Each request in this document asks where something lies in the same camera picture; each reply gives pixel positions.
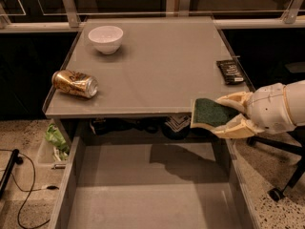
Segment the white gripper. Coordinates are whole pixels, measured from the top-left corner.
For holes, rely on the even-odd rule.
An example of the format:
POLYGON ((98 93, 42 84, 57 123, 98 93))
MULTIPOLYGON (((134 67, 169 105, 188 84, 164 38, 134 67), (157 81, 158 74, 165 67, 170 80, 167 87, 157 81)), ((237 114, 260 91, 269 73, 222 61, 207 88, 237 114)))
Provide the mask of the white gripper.
POLYGON ((225 125, 212 129, 219 138, 246 138, 266 132, 279 134, 295 128, 287 110, 285 86, 276 83, 252 92, 238 92, 219 97, 215 102, 247 114, 239 114, 225 125))

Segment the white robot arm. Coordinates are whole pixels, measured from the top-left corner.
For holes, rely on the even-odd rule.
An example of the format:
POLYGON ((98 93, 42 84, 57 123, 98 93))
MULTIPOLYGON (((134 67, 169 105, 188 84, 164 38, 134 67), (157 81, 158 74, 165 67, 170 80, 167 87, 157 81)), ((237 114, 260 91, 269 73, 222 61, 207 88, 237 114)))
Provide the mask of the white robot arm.
POLYGON ((305 125, 305 80, 284 85, 275 83, 255 92, 219 97, 217 103, 239 114, 225 125, 212 129, 219 138, 245 138, 293 131, 305 125))

